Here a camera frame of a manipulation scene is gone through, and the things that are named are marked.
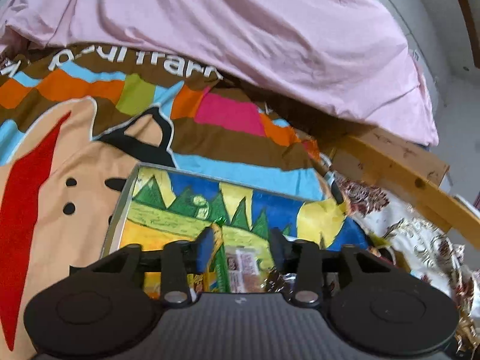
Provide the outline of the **yellow snack packet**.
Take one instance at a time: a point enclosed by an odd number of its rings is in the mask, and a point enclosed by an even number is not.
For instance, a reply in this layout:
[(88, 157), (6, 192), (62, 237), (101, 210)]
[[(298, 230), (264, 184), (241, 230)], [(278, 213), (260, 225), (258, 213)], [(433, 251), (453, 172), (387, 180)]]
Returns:
[(230, 279), (224, 250), (223, 225), (226, 220), (219, 217), (212, 224), (214, 246), (205, 272), (188, 275), (189, 286), (196, 293), (229, 293)]

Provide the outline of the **clear biscuit bar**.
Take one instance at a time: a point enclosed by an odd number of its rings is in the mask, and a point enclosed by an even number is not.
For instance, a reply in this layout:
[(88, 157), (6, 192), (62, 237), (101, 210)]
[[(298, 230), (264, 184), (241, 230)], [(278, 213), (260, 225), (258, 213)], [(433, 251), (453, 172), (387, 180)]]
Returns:
[(231, 293), (262, 293), (264, 275), (256, 251), (244, 247), (225, 247), (225, 258)]

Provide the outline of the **grey tray with dinosaur print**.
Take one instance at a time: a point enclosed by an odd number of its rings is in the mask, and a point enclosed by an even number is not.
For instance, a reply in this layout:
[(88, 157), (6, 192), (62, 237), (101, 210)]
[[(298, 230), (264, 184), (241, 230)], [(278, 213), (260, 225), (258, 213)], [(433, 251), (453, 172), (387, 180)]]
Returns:
[(189, 172), (137, 165), (120, 194), (102, 254), (128, 244), (140, 244), (149, 251), (170, 242), (192, 241), (219, 217), (226, 220), (224, 250), (226, 246), (255, 250), (265, 281), (273, 269), (270, 229), (280, 229), (290, 241), (300, 238), (331, 250), (347, 217), (347, 204), (334, 197), (310, 201)]

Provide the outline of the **floral white satin quilt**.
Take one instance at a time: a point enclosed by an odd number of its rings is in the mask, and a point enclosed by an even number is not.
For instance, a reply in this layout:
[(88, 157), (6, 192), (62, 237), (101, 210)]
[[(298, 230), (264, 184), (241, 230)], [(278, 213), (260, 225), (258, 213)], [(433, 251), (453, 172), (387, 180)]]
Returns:
[(447, 294), (460, 311), (456, 355), (479, 358), (479, 271), (464, 262), (465, 247), (388, 190), (328, 172), (347, 203), (342, 229), (329, 247), (353, 244)]

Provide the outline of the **colourful monkey blanket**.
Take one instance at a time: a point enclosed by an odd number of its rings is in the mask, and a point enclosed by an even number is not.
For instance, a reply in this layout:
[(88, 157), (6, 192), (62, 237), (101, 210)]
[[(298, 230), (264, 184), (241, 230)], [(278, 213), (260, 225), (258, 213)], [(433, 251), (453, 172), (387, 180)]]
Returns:
[(134, 167), (159, 164), (321, 201), (315, 141), (280, 98), (163, 52), (71, 46), (1, 69), (1, 357), (29, 359), (32, 296), (100, 255)]

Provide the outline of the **pink bed sheet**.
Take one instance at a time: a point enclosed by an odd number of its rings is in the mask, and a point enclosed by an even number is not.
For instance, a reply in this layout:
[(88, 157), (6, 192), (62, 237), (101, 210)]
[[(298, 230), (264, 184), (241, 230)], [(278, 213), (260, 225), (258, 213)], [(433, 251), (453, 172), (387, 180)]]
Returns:
[(338, 118), (439, 142), (425, 79), (377, 0), (8, 0), (1, 50), (171, 51)]

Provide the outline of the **wooden bed rail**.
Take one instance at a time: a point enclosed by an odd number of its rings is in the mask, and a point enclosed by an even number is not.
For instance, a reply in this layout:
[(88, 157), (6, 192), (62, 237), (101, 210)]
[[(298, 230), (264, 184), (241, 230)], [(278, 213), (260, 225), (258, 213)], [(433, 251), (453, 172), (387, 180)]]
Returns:
[(318, 137), (320, 151), (346, 177), (388, 189), (445, 232), (479, 248), (479, 217), (440, 189), (448, 164), (379, 127)]

